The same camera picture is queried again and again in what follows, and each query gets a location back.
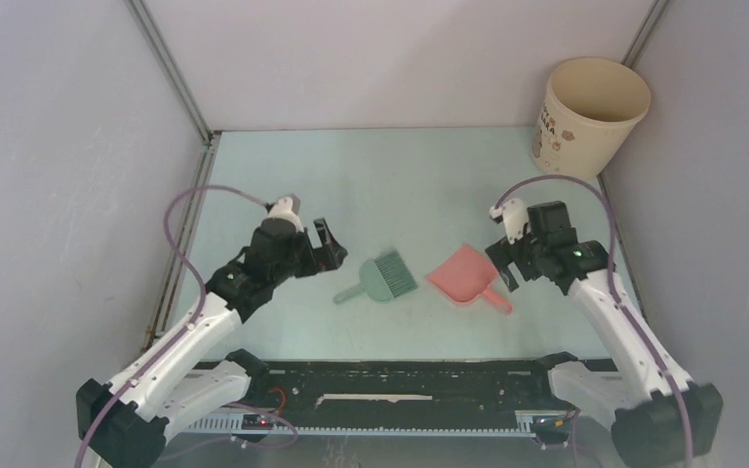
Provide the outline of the pink dustpan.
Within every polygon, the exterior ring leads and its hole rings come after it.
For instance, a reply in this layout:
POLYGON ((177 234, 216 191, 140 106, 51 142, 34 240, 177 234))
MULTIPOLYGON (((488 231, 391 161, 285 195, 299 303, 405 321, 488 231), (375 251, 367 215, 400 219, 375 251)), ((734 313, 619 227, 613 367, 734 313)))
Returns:
POLYGON ((425 279, 455 305, 466 307, 483 300, 498 313, 510 315, 512 304, 493 288, 498 277, 488 258, 463 244, 425 279))

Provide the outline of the green hand brush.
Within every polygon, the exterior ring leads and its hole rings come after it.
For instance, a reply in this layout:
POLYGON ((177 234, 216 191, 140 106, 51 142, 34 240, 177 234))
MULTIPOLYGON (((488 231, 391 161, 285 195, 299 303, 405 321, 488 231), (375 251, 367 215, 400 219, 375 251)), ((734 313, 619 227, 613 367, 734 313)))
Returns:
POLYGON ((388 303, 416 291, 418 284, 401 254, 396 250, 367 259, 359 268, 358 284, 337 293, 336 305, 366 295, 377 303, 388 303))

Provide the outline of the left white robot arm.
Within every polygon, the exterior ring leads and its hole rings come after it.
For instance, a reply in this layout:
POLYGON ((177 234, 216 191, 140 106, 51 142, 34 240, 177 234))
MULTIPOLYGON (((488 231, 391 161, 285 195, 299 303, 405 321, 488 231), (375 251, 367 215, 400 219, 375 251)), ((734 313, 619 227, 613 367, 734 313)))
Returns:
POLYGON ((108 382, 82 385, 78 434, 93 453, 112 467, 150 467, 177 434, 207 414, 233 402, 265 401, 265 365, 244 350, 201 376, 190 372, 286 280, 342 265, 347 249, 322 218, 314 224, 318 248, 296 219, 264 219, 250 244, 203 286, 194 308, 147 352, 108 382))

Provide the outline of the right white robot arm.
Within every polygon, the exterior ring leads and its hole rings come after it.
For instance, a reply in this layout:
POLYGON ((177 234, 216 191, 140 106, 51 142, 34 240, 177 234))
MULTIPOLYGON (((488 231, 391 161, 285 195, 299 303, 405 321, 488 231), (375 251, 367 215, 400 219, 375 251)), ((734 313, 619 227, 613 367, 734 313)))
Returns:
POLYGON ((517 198, 491 208, 503 238, 486 253, 509 291, 546 278, 583 314, 609 352, 618 374, 610 380, 575 358, 552 356, 528 382, 532 401, 552 408, 565 401, 609 429, 628 467, 666 467, 713 447, 724 400, 715 385, 697 384, 661 345, 598 241, 581 242, 567 206, 526 206, 517 198))

